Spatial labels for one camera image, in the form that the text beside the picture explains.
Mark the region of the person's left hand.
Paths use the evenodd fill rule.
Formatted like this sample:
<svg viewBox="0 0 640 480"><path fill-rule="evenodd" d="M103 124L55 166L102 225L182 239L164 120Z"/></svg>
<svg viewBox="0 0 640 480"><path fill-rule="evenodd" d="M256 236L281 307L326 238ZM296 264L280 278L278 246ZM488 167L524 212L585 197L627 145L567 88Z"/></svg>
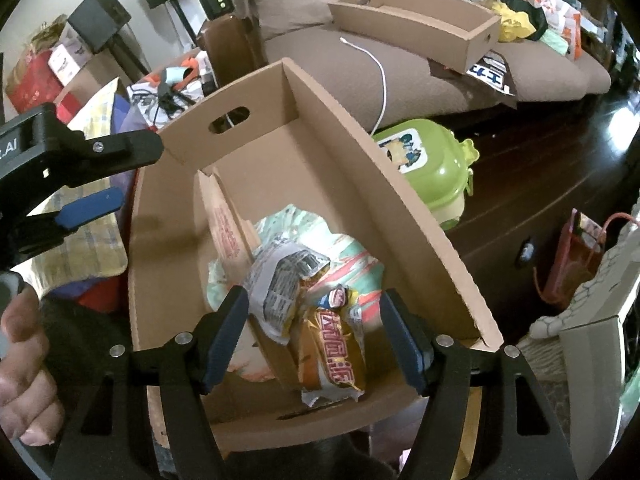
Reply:
<svg viewBox="0 0 640 480"><path fill-rule="evenodd" d="M64 408L44 365L49 341L32 287L26 285L6 307L1 330L9 341L1 359L1 429L27 446L50 445L63 426Z"/></svg>

